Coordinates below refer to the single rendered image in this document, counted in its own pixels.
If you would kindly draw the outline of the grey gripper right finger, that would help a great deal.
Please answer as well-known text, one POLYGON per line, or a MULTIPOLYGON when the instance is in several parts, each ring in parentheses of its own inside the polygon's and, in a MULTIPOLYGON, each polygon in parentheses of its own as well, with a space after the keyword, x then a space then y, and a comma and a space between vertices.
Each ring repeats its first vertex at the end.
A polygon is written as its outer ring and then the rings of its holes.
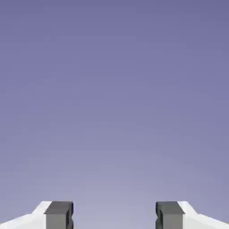
POLYGON ((199 214, 187 201, 157 201, 155 229, 229 229, 229 223, 199 214))

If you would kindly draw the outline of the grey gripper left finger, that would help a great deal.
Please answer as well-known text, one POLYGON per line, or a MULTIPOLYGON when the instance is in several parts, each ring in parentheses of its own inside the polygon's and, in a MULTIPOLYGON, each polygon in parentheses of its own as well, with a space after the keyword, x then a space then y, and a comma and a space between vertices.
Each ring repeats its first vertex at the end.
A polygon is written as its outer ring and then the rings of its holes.
POLYGON ((41 201, 30 213, 0 224, 0 229, 74 229, 72 201, 41 201))

